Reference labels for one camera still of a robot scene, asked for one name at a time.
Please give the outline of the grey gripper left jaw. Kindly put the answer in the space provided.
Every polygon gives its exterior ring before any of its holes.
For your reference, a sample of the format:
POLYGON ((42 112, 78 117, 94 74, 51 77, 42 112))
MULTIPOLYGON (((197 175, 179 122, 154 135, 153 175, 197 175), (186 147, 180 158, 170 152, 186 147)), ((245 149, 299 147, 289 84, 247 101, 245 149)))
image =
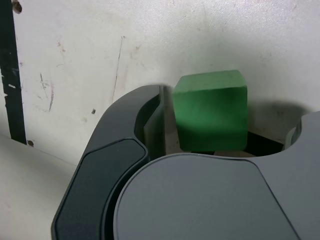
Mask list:
POLYGON ((129 178, 166 153, 165 86, 145 85, 104 112, 51 225, 54 240, 111 240, 116 202, 129 178))

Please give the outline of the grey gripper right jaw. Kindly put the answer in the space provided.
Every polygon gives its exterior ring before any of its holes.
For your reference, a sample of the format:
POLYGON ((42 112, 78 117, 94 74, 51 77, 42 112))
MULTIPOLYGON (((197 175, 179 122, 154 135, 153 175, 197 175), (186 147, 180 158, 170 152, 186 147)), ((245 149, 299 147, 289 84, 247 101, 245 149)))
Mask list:
POLYGON ((276 154, 167 155, 140 168, 113 215, 116 240, 317 240, 320 114, 276 154))

